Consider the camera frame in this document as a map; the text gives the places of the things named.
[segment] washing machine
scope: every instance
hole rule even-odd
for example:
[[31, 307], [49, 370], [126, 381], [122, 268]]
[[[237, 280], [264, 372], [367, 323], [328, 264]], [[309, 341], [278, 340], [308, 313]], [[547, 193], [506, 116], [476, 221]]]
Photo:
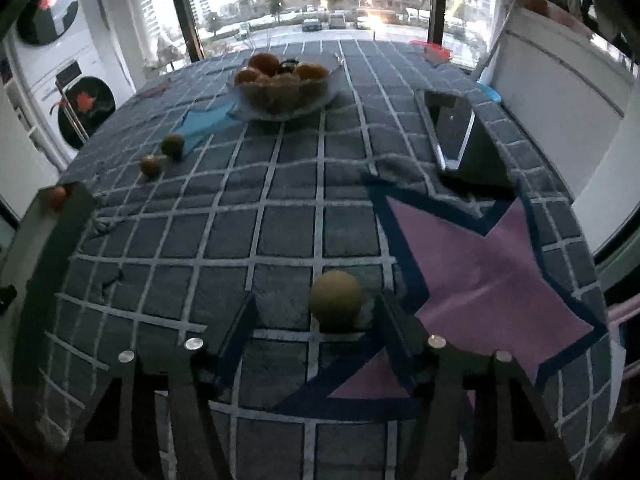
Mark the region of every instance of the washing machine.
[[68, 161], [82, 141], [59, 106], [56, 80], [89, 136], [135, 92], [111, 38], [95, 0], [31, 0], [12, 27], [8, 43], [17, 64], [14, 73], [51, 149]]
[[82, 140], [61, 105], [56, 80], [62, 83], [66, 98], [89, 137], [122, 103], [107, 84], [106, 71], [92, 47], [79, 52], [77, 59], [69, 60], [59, 70], [37, 85], [31, 95], [47, 122], [52, 140], [71, 160], [82, 148]]
[[11, 40], [25, 88], [55, 76], [92, 44], [80, 0], [31, 0], [15, 22]]

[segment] blue paper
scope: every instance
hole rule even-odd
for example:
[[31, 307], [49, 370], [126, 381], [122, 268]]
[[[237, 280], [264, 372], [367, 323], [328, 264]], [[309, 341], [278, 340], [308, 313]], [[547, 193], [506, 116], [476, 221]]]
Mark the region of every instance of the blue paper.
[[234, 103], [230, 102], [203, 112], [188, 111], [181, 126], [174, 130], [175, 133], [180, 134], [184, 139], [182, 156], [189, 155], [204, 139], [209, 138], [211, 134], [222, 132], [232, 126], [240, 124], [242, 121], [229, 115], [229, 112], [233, 108]]

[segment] small round fruit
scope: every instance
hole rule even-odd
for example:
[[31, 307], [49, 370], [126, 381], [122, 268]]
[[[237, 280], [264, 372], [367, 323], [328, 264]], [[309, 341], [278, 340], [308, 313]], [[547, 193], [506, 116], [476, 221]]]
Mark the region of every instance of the small round fruit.
[[306, 79], [324, 79], [329, 71], [318, 63], [300, 63], [293, 71], [303, 81]]
[[277, 85], [277, 86], [287, 85], [291, 83], [299, 83], [299, 82], [300, 82], [300, 78], [296, 74], [290, 74], [290, 73], [277, 74], [271, 78], [271, 84]]
[[345, 332], [353, 328], [364, 293], [358, 280], [343, 270], [329, 270], [309, 291], [309, 311], [321, 332]]
[[140, 171], [149, 178], [155, 178], [161, 172], [160, 161], [153, 155], [147, 155], [140, 160]]
[[180, 160], [182, 158], [182, 150], [184, 149], [184, 137], [180, 134], [169, 134], [163, 140], [160, 145], [160, 150], [163, 155], [172, 158], [173, 160]]
[[56, 213], [62, 211], [66, 202], [66, 189], [63, 186], [56, 186], [51, 192], [51, 208]]
[[234, 84], [237, 86], [241, 85], [242, 83], [253, 83], [261, 75], [262, 72], [260, 72], [258, 69], [246, 66], [242, 70], [238, 71], [238, 73], [234, 77]]
[[261, 74], [260, 77], [255, 80], [255, 83], [260, 86], [269, 86], [271, 85], [271, 77]]
[[275, 76], [280, 69], [280, 60], [278, 56], [271, 52], [261, 52], [260, 54], [251, 56], [246, 65], [251, 68], [256, 68], [268, 76]]

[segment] fruit bowl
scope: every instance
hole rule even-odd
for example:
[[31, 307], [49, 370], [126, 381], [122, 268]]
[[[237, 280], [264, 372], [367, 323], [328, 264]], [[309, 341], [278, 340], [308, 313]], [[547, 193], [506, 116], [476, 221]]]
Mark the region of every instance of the fruit bowl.
[[[280, 61], [289, 57], [279, 56]], [[300, 63], [318, 63], [328, 75], [322, 79], [283, 80], [272, 84], [242, 83], [235, 85], [238, 71], [233, 71], [226, 82], [229, 91], [236, 95], [233, 115], [244, 120], [287, 121], [325, 107], [340, 88], [343, 61], [337, 55], [300, 55]]]

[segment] metal screw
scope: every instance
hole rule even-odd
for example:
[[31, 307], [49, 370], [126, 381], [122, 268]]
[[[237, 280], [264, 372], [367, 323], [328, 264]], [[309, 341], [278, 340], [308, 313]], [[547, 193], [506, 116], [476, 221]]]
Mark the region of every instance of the metal screw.
[[506, 350], [498, 350], [495, 353], [495, 358], [498, 359], [498, 361], [501, 361], [503, 363], [510, 363], [511, 360], [513, 359], [513, 356]]
[[184, 342], [184, 347], [187, 350], [197, 350], [198, 348], [202, 348], [202, 345], [204, 345], [204, 341], [199, 337], [192, 337]]
[[427, 339], [427, 343], [431, 348], [444, 348], [447, 345], [447, 340], [440, 335], [430, 335]]
[[121, 363], [130, 363], [133, 361], [135, 356], [136, 353], [133, 350], [125, 350], [124, 352], [120, 352], [120, 355], [118, 355], [118, 361]]

